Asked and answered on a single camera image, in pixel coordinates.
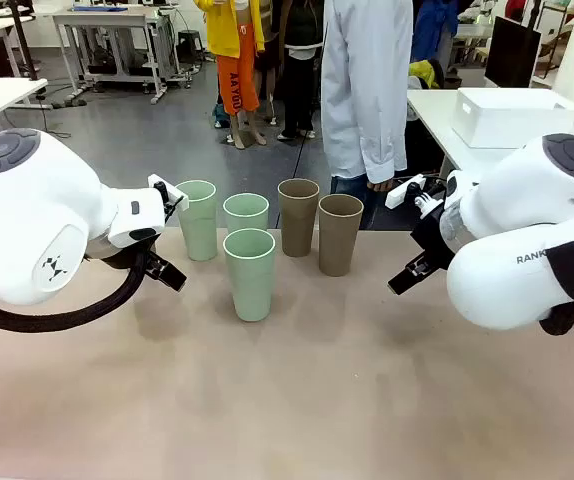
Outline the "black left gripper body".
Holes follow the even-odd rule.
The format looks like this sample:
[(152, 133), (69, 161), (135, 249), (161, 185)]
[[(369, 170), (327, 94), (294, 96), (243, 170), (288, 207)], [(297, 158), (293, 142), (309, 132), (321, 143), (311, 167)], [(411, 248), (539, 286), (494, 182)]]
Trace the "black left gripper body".
[(168, 262), (154, 251), (146, 254), (145, 273), (152, 279), (161, 279), (167, 268)]

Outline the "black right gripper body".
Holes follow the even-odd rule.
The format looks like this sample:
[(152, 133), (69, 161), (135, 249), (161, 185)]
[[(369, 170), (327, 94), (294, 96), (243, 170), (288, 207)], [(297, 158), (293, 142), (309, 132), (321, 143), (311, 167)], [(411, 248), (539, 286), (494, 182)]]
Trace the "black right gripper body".
[(412, 261), (413, 269), (416, 273), (447, 270), (455, 254), (440, 231), (444, 202), (434, 198), (416, 198), (414, 204), (420, 210), (420, 219), (412, 230), (411, 237), (421, 247), (422, 252)]

